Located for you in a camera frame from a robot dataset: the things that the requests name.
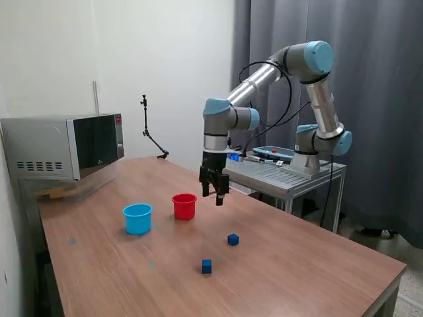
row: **red cup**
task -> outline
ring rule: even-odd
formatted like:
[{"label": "red cup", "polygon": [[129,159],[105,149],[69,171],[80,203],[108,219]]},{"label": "red cup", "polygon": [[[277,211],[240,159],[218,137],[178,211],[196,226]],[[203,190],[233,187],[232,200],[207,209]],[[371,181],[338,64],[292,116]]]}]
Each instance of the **red cup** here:
[{"label": "red cup", "polygon": [[178,194],[173,196],[173,211],[175,219],[191,220],[196,214],[197,197],[192,194]]}]

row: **robotic arm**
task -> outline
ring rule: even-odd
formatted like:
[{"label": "robotic arm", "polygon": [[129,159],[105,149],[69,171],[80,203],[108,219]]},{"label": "robotic arm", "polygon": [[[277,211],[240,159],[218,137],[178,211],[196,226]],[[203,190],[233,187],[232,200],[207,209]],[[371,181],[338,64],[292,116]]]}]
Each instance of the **robotic arm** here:
[{"label": "robotic arm", "polygon": [[282,74],[296,75],[306,86],[317,125],[297,128],[295,154],[291,168],[300,172],[319,171],[319,152],[345,154],[352,143],[352,135],[338,121],[327,76],[334,63],[329,44],[313,41],[282,48],[237,88],[227,99],[208,99],[204,108],[204,148],[200,168],[203,197],[209,196],[209,184],[216,191],[216,205],[223,205],[229,193],[229,176],[222,173],[226,165],[228,131],[258,127],[260,117],[255,109],[245,105],[261,88],[278,81]]}]

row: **white wall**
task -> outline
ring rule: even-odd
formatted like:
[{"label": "white wall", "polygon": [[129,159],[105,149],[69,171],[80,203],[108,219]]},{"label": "white wall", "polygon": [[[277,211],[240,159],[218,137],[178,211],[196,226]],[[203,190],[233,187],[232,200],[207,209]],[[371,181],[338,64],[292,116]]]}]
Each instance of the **white wall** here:
[{"label": "white wall", "polygon": [[93,113],[89,0],[0,1],[0,85],[11,116]]},{"label": "white wall", "polygon": [[121,112],[127,158],[161,154],[197,171],[206,99],[230,91],[234,0],[93,0],[100,109]]},{"label": "white wall", "polygon": [[[0,87],[0,117],[7,116]],[[9,181],[0,140],[0,316],[32,316],[34,258]]]}]

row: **gray curtain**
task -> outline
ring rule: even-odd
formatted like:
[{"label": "gray curtain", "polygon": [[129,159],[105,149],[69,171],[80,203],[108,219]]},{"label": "gray curtain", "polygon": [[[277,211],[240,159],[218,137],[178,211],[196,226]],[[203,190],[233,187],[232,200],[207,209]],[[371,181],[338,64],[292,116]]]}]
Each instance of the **gray curtain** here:
[{"label": "gray curtain", "polygon": [[[340,121],[352,131],[342,211],[367,228],[399,232],[423,248],[423,1],[238,0],[233,84],[248,62],[290,44],[324,40],[336,55],[330,88]],[[291,111],[308,101],[292,78]],[[286,83],[254,101],[268,123],[287,104]],[[306,107],[255,145],[293,147]],[[234,143],[247,136],[232,135]]]}]

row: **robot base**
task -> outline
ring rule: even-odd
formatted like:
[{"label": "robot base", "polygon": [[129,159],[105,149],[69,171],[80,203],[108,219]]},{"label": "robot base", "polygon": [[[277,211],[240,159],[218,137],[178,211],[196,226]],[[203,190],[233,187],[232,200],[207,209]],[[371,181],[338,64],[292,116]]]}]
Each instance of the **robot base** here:
[{"label": "robot base", "polygon": [[317,155],[304,155],[295,153],[291,164],[281,167],[290,174],[295,174],[309,180],[314,180],[322,174],[330,173],[330,165],[328,163],[320,164]]}]

